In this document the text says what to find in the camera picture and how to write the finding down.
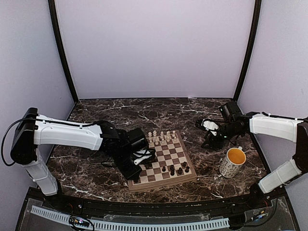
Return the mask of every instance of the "marble tabletop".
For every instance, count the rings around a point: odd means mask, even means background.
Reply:
[[[104,167],[112,159],[102,152],[83,148],[56,146],[48,161],[52,174],[67,195],[116,202],[176,203],[228,198],[249,193],[249,187],[266,175],[262,161],[249,135],[237,140],[247,161],[232,179],[219,173],[219,164],[227,150],[202,149],[205,132],[194,123],[199,118],[222,119],[218,107],[229,99],[108,99],[79,101],[69,121],[91,123],[107,120],[117,128],[140,127],[149,131],[179,130],[194,165],[196,181],[164,186],[146,192],[130,192],[127,181],[116,167]]]

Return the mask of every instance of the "chessboard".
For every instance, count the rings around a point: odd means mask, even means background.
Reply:
[[[128,181],[131,192],[142,192],[197,179],[179,131],[169,136],[147,137],[147,139],[149,147],[156,150],[155,158],[150,163],[140,164],[142,172],[138,181]]]

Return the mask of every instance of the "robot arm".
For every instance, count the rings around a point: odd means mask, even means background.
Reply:
[[[208,131],[203,148],[220,149],[225,140],[246,133],[265,134],[296,143],[295,155],[257,183],[262,193],[269,193],[308,172],[308,121],[256,112],[243,115],[235,102],[227,103],[219,109],[225,125],[218,126],[210,119],[196,123],[197,127]]]
[[[56,195],[60,185],[42,160],[38,145],[58,144],[103,151],[112,156],[115,165],[128,180],[137,180],[140,161],[132,159],[138,153],[142,160],[153,152],[140,128],[129,132],[116,129],[107,121],[82,124],[61,121],[38,115],[37,108],[29,108],[15,130],[11,158],[21,164],[46,196]]]

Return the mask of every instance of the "cup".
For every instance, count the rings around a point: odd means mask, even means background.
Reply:
[[[227,155],[219,166],[221,175],[226,178],[234,177],[246,161],[246,155],[242,151],[242,147],[230,148]]]

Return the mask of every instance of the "white wall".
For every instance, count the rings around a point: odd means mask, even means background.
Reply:
[[[308,1],[262,2],[256,42],[239,100],[244,113],[308,116],[307,12]],[[265,135],[257,139],[272,170],[295,153],[295,144],[289,141]],[[307,230],[308,175],[292,182],[287,191],[301,229]]]
[[[65,119],[73,100],[62,70],[51,26],[48,1],[0,1],[0,137],[29,107]],[[5,157],[13,132],[5,143]],[[41,149],[44,159],[50,147]],[[0,229],[14,230],[31,183],[19,165],[0,161]]]
[[[79,98],[233,97],[250,0],[57,0]]]

